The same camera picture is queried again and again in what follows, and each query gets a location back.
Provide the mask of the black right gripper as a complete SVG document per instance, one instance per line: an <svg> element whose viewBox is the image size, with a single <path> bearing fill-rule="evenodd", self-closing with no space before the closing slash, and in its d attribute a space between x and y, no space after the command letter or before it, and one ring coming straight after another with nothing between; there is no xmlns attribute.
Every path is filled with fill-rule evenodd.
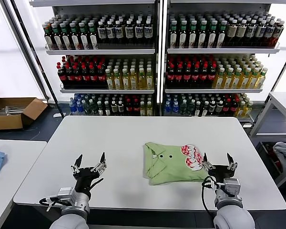
<svg viewBox="0 0 286 229"><path fill-rule="evenodd" d="M235 170L238 163L234 161L233 157L227 153L228 166L225 165L212 165L206 153L204 153L202 160L202 167L207 170L209 176L214 177L217 183L223 183L225 178L232 178L235 175Z"/></svg>

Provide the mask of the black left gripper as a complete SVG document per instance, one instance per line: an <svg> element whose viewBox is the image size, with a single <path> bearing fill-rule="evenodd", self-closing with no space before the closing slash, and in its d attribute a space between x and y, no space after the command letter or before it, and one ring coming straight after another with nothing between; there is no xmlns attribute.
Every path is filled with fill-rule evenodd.
<svg viewBox="0 0 286 229"><path fill-rule="evenodd" d="M98 179L107 168L105 153L103 152L99 163L94 167L80 168L82 156L83 155L81 154L75 160L74 165L71 165L73 177L76 180L75 191L77 193L90 194L91 189L103 181L103 178L100 178L92 183L95 179Z"/></svg>

